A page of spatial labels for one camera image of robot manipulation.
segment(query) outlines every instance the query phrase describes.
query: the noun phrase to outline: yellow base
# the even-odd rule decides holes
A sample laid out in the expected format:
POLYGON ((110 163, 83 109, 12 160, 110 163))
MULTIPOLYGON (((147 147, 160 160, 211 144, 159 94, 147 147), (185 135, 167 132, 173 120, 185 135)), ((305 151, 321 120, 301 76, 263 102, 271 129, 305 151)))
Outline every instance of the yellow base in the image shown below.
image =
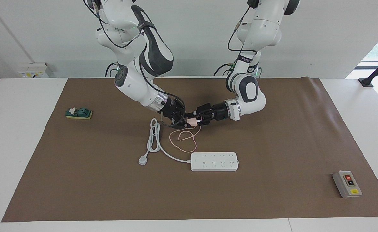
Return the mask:
POLYGON ((90 111, 90 116, 88 118, 82 118, 82 117, 72 117, 72 116, 66 116, 68 119, 90 119, 92 117, 93 111, 90 111))

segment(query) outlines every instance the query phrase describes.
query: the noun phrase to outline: black metal pole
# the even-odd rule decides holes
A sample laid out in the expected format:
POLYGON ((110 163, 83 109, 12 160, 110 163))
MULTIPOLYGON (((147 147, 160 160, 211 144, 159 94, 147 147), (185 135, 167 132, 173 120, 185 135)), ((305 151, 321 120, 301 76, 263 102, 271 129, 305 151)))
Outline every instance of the black metal pole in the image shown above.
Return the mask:
POLYGON ((373 85, 371 84, 372 80, 378 75, 378 68, 367 78, 365 79, 358 79, 358 81, 361 83, 363 87, 369 87, 373 88, 373 85))

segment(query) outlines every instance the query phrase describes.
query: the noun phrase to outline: white table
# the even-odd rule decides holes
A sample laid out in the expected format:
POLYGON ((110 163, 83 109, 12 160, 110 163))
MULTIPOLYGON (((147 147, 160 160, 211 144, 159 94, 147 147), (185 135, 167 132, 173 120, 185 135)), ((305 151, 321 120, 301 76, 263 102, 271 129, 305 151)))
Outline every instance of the white table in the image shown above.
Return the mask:
MULTIPOLYGON (((66 83, 60 79, 0 80, 0 222, 66 83)), ((378 178, 378 94, 323 79, 355 141, 378 178)), ((0 223, 2 231, 378 231, 378 217, 273 220, 86 221, 0 223)))

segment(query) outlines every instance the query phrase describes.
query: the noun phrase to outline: black mounting base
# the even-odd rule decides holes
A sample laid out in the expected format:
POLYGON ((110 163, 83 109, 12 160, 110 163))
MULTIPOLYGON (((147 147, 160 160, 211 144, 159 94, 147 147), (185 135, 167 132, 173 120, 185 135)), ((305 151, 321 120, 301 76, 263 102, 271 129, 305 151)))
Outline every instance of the black mounting base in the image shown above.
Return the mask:
POLYGON ((358 81, 361 83, 361 85, 362 85, 363 87, 366 87, 366 88, 374 88, 374 86, 373 86, 372 84, 369 84, 369 85, 364 84, 364 83, 363 83, 363 80, 365 80, 365 79, 363 79, 363 78, 358 79, 358 81))

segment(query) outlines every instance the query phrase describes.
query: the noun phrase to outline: power strip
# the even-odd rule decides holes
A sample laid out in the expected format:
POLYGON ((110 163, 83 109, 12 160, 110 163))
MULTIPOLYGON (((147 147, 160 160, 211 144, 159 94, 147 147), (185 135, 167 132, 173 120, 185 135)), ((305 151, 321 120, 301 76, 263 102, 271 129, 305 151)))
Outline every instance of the power strip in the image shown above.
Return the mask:
POLYGON ((194 172, 234 172, 239 167, 234 152, 196 152, 191 154, 190 161, 194 172))

